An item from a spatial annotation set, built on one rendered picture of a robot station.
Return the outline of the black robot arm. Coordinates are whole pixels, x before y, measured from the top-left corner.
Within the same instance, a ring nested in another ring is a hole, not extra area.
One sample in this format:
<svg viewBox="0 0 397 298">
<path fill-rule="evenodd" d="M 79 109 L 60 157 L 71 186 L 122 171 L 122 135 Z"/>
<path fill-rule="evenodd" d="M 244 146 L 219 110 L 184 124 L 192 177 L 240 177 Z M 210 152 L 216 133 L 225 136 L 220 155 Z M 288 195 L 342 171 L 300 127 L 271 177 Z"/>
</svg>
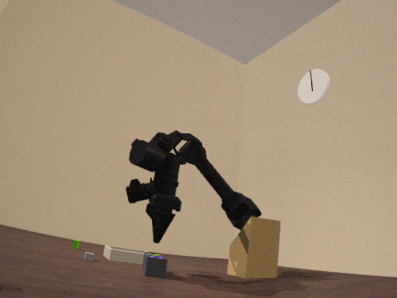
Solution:
<svg viewBox="0 0 397 298">
<path fill-rule="evenodd" d="M 187 142 L 177 151 L 175 147 L 182 140 Z M 202 142 L 192 134 L 176 130 L 169 134 L 158 132 L 150 142 L 135 139 L 131 145 L 131 163 L 148 171 L 155 171 L 155 175 L 169 175 L 178 179 L 180 165 L 185 165 L 186 162 L 194 165 L 222 198 L 221 208 L 235 228 L 241 230 L 250 217 L 262 215 L 250 198 L 231 189 L 207 160 Z M 176 155 L 170 153 L 172 149 Z M 126 192 L 129 203 L 147 200 L 154 195 L 154 181 L 152 177 L 150 183 L 141 184 L 138 179 L 131 180 Z"/>
</svg>

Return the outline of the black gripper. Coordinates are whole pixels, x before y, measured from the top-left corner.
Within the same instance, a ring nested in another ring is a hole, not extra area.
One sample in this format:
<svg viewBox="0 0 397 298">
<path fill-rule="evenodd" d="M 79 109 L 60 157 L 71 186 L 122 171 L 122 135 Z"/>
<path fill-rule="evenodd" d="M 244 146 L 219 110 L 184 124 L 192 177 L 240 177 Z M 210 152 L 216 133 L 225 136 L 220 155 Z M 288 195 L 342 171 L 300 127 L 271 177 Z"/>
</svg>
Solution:
<svg viewBox="0 0 397 298">
<path fill-rule="evenodd" d="M 152 232 L 154 243 L 159 243 L 167 227 L 176 216 L 173 209 L 181 211 L 181 201 L 175 197 L 178 179 L 169 175 L 156 174 L 154 176 L 154 195 L 149 198 L 150 203 L 146 212 L 152 219 Z"/>
</svg>

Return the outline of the small green block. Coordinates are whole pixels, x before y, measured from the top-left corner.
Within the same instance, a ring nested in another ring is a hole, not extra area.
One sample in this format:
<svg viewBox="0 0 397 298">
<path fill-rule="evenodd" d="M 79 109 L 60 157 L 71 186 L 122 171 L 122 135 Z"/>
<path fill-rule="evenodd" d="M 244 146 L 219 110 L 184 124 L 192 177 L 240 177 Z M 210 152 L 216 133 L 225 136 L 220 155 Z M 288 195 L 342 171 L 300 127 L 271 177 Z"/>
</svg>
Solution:
<svg viewBox="0 0 397 298">
<path fill-rule="evenodd" d="M 79 242 L 78 240 L 73 240 L 72 248 L 77 250 L 79 248 Z"/>
</svg>

